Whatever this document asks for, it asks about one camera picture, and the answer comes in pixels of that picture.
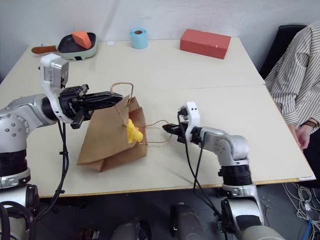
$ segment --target yellow object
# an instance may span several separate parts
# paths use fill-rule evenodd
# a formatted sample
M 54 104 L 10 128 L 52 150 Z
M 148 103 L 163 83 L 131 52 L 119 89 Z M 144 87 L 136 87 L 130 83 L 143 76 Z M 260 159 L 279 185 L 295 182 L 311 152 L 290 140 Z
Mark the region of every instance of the yellow object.
M 135 127 L 132 120 L 129 118 L 128 124 L 126 126 L 128 132 L 128 143 L 141 142 L 144 139 L 144 135 L 139 132 L 139 128 Z

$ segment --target orange object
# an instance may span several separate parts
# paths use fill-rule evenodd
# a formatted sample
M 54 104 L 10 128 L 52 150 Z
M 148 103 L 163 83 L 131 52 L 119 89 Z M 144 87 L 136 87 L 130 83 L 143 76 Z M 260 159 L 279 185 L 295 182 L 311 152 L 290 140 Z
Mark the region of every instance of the orange object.
M 224 59 L 229 47 L 230 36 L 187 29 L 181 40 L 180 49 L 218 59 Z
M 85 31 L 74 31 L 72 37 L 76 44 L 80 45 L 85 49 L 91 48 L 91 41 L 88 34 Z

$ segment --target pan handle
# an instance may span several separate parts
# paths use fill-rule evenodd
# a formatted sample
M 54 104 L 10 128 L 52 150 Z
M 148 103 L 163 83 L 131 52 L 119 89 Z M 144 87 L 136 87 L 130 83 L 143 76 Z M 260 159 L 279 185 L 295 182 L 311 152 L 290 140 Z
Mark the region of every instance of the pan handle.
M 50 52 L 57 52 L 57 48 L 55 45 L 52 46 L 36 46 L 31 49 L 31 52 L 34 54 L 44 54 Z

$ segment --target striped shirt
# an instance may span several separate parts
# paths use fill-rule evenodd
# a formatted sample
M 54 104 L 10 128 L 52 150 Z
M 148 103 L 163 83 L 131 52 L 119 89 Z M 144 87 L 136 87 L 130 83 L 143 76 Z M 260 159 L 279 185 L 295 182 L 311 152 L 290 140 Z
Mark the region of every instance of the striped shirt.
M 320 21 L 296 34 L 265 84 L 288 125 L 320 123 Z

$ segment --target person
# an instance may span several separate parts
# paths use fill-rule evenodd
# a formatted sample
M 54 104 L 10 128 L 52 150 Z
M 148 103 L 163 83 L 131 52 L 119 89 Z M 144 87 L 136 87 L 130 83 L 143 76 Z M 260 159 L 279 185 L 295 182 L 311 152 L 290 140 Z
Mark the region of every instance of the person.
M 265 84 L 320 182 L 320 21 L 295 35 Z

